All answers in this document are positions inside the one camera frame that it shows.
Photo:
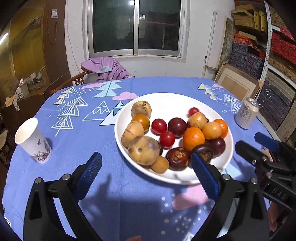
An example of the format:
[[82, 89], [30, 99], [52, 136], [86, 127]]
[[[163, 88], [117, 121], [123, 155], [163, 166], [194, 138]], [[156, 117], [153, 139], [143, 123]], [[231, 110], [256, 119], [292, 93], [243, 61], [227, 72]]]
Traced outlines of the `person's right hand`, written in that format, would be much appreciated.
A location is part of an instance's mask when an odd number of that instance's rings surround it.
[[274, 232], [278, 227], [276, 219], [279, 216], [279, 206], [276, 203], [271, 202], [270, 207], [267, 210], [269, 230]]

